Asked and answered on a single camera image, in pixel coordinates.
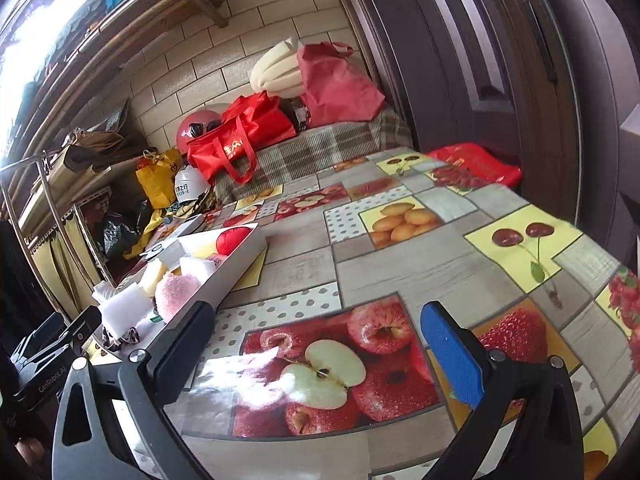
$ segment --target blue gripper pad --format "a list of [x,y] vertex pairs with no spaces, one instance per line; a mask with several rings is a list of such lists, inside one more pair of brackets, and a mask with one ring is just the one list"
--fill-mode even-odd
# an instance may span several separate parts
[[453,329],[430,303],[425,304],[420,313],[420,331],[458,400],[475,409],[484,395],[482,370]]

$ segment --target bright light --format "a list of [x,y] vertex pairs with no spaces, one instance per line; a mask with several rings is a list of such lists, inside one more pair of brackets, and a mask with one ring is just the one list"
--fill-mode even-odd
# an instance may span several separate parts
[[22,101],[24,86],[33,81],[55,46],[60,31],[87,0],[54,0],[39,7],[18,28],[0,65],[0,159],[11,146],[9,134]]

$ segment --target tiled wall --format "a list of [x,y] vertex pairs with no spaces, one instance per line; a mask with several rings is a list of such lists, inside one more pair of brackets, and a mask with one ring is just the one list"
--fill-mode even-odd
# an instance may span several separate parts
[[353,62],[364,67],[338,0],[224,0],[221,11],[229,18],[225,28],[196,14],[147,45],[89,101],[82,124],[128,96],[149,145],[165,150],[191,112],[220,111],[251,94],[248,72],[266,50],[289,37],[350,44],[358,51]]

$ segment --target plaid cloth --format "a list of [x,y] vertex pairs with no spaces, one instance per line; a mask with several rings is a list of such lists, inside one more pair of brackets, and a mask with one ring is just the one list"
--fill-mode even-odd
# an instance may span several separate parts
[[[226,171],[220,171],[216,175],[218,206],[316,173],[339,162],[398,146],[412,148],[411,131],[390,107],[385,107],[369,122],[336,123],[312,128],[293,139],[257,152],[258,164],[254,177],[247,184],[238,184]],[[233,165],[239,173],[244,174],[248,166],[247,158],[243,156]]]

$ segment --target table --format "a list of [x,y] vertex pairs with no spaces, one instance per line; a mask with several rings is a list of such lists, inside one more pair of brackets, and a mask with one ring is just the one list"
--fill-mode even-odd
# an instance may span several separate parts
[[[257,221],[268,248],[220,305],[193,384],[165,407],[214,478],[421,478],[469,413],[424,348],[431,300],[481,340],[515,323],[517,358],[561,356],[587,464],[615,454],[640,413],[626,325],[638,283],[507,187],[436,186],[442,165],[396,148],[222,209],[214,226]],[[497,464],[517,413],[480,472]]]

